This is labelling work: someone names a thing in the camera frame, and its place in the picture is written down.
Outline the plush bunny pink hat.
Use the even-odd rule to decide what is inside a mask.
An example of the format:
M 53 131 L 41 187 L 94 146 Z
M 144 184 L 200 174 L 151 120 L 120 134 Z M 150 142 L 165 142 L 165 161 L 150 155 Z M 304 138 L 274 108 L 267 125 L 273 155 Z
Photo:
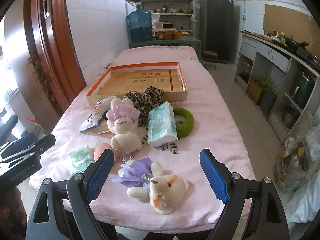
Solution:
M 129 98 L 114 98 L 106 113 L 108 129 L 114 134 L 111 146 L 120 154 L 124 164 L 133 159 L 135 152 L 142 149 L 142 142 L 136 133 L 140 111 Z

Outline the black wok pan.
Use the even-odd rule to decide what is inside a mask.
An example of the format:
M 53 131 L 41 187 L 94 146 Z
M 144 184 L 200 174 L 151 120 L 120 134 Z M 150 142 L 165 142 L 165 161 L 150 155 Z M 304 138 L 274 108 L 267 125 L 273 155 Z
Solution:
M 296 52 L 298 48 L 305 48 L 305 47 L 309 46 L 308 42 L 305 42 L 305 41 L 297 42 L 290 37 L 287 37 L 285 39 L 285 44 L 288 48 L 292 49 L 294 52 Z

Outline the green ring toy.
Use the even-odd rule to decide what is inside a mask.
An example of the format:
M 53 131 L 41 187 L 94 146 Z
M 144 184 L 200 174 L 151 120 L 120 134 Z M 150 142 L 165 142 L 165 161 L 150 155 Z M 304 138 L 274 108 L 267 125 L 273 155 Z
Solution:
M 173 111 L 178 139 L 188 136 L 194 127 L 193 115 L 182 107 L 174 107 Z

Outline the large green tissue pack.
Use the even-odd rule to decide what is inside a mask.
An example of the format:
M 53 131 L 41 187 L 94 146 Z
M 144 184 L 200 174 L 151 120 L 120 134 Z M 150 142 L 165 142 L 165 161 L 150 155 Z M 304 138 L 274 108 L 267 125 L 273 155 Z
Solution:
M 159 147 L 177 140 L 173 107 L 166 101 L 149 112 L 148 144 Z

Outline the plush bunny purple bow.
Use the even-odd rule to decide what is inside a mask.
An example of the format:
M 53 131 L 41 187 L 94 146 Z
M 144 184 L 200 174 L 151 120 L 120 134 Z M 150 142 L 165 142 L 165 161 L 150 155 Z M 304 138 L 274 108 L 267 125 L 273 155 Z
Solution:
M 188 181 L 175 175 L 165 175 L 160 163 L 149 157 L 129 160 L 120 165 L 113 183 L 127 187 L 127 195 L 135 199 L 149 199 L 151 206 L 161 215 L 169 215 L 182 201 L 189 188 Z

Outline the small green tissue pack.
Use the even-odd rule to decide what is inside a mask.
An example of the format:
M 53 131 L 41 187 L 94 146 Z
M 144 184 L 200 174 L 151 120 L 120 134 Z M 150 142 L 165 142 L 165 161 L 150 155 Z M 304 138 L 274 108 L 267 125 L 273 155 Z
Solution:
M 77 173 L 84 173 L 86 168 L 94 163 L 92 149 L 89 146 L 83 146 L 69 154 L 69 161 L 71 163 L 71 175 Z

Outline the red wooden door frame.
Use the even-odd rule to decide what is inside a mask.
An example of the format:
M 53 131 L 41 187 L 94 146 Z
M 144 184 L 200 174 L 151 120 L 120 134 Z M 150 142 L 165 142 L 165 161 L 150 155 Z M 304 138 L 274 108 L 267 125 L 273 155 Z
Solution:
M 58 106 L 64 112 L 86 85 L 75 53 L 66 0 L 26 2 L 33 51 Z

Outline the blue water jug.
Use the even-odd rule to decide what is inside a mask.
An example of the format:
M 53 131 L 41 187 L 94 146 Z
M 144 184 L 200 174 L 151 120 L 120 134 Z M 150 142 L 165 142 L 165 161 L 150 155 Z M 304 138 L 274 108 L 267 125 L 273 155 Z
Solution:
M 135 5 L 136 10 L 126 17 L 129 40 L 131 43 L 151 41 L 153 39 L 152 14 L 142 9 L 141 0 L 135 0 Z

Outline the dark green rice cooker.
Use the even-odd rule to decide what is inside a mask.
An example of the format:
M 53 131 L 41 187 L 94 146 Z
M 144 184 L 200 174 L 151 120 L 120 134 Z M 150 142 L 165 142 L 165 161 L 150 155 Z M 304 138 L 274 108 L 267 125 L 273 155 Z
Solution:
M 298 72 L 295 75 L 290 96 L 300 108 L 304 108 L 309 100 L 315 85 L 315 79 L 305 72 Z

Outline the purple cartoon wipes pack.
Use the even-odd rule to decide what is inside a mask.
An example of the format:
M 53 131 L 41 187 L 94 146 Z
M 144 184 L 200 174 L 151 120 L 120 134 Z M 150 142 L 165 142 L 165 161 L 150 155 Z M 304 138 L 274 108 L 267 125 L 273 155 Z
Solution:
M 92 114 L 81 124 L 79 131 L 87 132 L 98 128 L 99 125 L 106 120 L 106 113 L 110 110 L 111 101 L 116 98 L 109 96 L 108 98 L 98 101 L 93 109 Z

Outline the pink sponge egg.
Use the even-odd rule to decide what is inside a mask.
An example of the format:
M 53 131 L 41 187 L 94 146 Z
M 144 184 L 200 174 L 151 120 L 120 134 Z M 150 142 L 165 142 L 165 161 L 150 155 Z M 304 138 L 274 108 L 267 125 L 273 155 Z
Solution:
M 114 155 L 114 161 L 116 161 L 117 151 L 115 149 L 113 149 L 111 145 L 109 145 L 108 143 L 105 143 L 105 142 L 99 144 L 95 148 L 94 154 L 93 154 L 94 161 L 97 161 L 105 150 L 111 150 Z

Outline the black refrigerator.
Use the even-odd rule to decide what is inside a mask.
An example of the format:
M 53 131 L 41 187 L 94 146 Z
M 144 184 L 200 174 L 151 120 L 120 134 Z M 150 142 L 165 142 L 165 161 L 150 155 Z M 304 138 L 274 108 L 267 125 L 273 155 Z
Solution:
M 202 50 L 217 53 L 219 61 L 229 61 L 231 59 L 233 23 L 233 0 L 200 0 Z

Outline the small round stool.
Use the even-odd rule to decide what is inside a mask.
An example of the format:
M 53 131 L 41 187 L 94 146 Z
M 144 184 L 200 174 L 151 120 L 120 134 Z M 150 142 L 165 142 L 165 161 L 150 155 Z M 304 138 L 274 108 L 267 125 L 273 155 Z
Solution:
M 204 50 L 201 54 L 202 65 L 207 70 L 216 70 L 217 53 Z

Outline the white kitchen counter cabinet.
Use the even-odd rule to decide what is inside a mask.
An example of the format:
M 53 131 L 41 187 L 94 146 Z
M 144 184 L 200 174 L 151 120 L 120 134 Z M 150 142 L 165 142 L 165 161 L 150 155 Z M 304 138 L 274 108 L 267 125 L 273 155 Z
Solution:
M 290 96 L 295 75 L 305 72 L 315 85 L 304 108 Z M 302 131 L 319 109 L 319 73 L 309 64 L 272 42 L 242 33 L 235 81 L 248 92 L 251 76 L 268 76 L 272 85 L 259 104 L 280 142 Z

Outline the yellow cartoon wipes pack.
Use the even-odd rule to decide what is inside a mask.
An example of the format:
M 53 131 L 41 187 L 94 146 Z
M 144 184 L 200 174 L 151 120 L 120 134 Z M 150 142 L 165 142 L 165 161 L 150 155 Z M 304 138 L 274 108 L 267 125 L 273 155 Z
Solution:
M 95 134 L 95 135 L 99 135 L 99 134 L 104 134 L 104 133 L 108 133 L 110 130 L 107 126 L 101 126 L 101 127 L 96 127 L 93 129 L 89 129 L 86 131 L 86 133 L 88 134 Z

